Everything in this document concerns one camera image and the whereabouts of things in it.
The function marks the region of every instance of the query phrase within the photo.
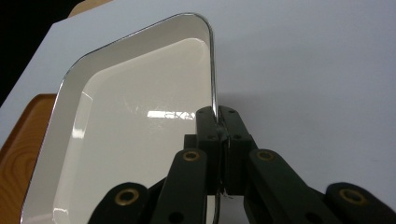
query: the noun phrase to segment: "white table surface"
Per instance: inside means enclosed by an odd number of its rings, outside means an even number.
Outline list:
[[[0,146],[78,58],[180,12],[211,23],[219,103],[259,147],[314,189],[350,182],[396,209],[395,1],[114,0],[52,25],[0,108]]]

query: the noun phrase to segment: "wooden surface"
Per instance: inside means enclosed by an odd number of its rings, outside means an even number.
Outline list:
[[[0,223],[20,223],[21,208],[56,94],[37,95],[0,151]]]

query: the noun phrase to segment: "dark background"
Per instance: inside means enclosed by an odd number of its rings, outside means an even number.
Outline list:
[[[51,25],[82,0],[0,0],[0,105]]]

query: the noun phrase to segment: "white tray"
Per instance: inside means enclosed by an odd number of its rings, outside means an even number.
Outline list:
[[[180,14],[78,60],[59,90],[21,223],[87,223],[124,182],[167,176],[195,111],[216,106],[212,33]],[[214,212],[208,201],[208,223]]]

